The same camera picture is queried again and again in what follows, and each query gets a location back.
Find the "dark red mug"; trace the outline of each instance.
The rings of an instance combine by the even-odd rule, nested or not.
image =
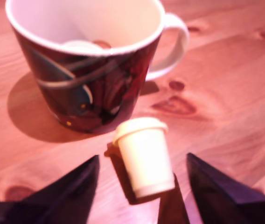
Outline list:
[[[181,60],[188,29],[158,0],[7,0],[6,14],[54,117],[106,133],[130,118],[145,80]],[[179,30],[169,56],[149,69],[161,33]],[[72,46],[102,40],[111,48]]]

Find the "plastic cup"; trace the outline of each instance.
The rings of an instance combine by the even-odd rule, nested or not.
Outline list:
[[[167,130],[167,125],[156,118],[131,119],[116,129],[113,144],[120,148],[137,198],[175,187],[165,138]]]

